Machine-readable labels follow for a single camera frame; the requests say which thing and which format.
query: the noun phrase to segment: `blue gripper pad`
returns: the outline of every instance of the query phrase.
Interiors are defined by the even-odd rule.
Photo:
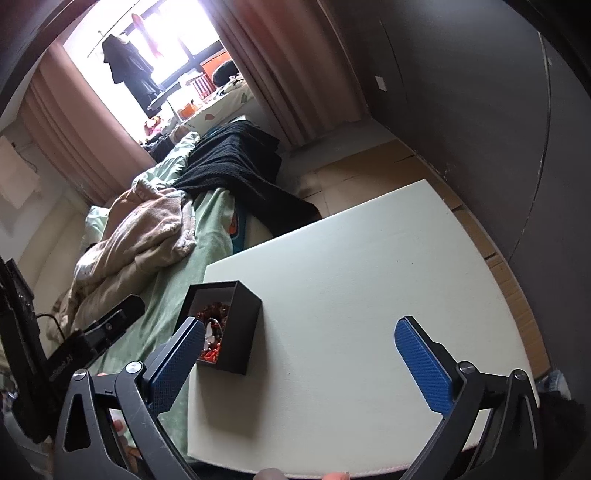
[[[453,407],[452,379],[406,318],[396,324],[394,343],[429,408],[447,416]]]
[[[154,415],[170,410],[197,357],[203,350],[205,342],[203,323],[195,320],[192,325],[183,327],[176,331],[154,360],[154,363],[157,363],[164,355],[164,361],[154,372],[148,384],[148,408]]]

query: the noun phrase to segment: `curtain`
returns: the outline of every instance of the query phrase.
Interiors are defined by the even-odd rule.
[[[288,147],[366,114],[320,0],[199,0]]]
[[[154,166],[58,41],[33,74],[19,114],[49,162],[96,205],[129,189]]]

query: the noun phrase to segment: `bolt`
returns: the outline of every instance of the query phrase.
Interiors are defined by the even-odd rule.
[[[515,375],[515,378],[517,380],[527,380],[527,374],[523,370],[515,370],[513,372],[513,375]]]
[[[72,378],[74,380],[82,380],[85,376],[86,376],[86,370],[84,370],[83,368],[80,368],[79,370],[76,370],[74,372],[74,375],[72,375]]]
[[[476,367],[470,362],[460,362],[458,365],[460,367],[460,371],[464,374],[471,374],[474,373],[474,370],[476,370]]]
[[[142,370],[141,362],[131,362],[130,364],[127,364],[127,367],[125,367],[125,371],[129,374],[136,374],[140,370]]]

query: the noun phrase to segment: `open box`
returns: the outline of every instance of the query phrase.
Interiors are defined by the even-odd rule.
[[[198,312],[215,302],[230,307],[217,361],[210,362],[198,358],[197,364],[245,375],[262,302],[240,281],[191,285],[178,316],[176,328],[178,329],[187,317],[196,316]]]

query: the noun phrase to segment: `beige blanket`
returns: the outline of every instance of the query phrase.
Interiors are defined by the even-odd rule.
[[[138,182],[111,207],[102,240],[82,256],[61,304],[67,336],[100,319],[130,294],[139,294],[164,267],[195,247],[195,218],[181,190],[156,191]],[[52,326],[48,336],[61,341]]]

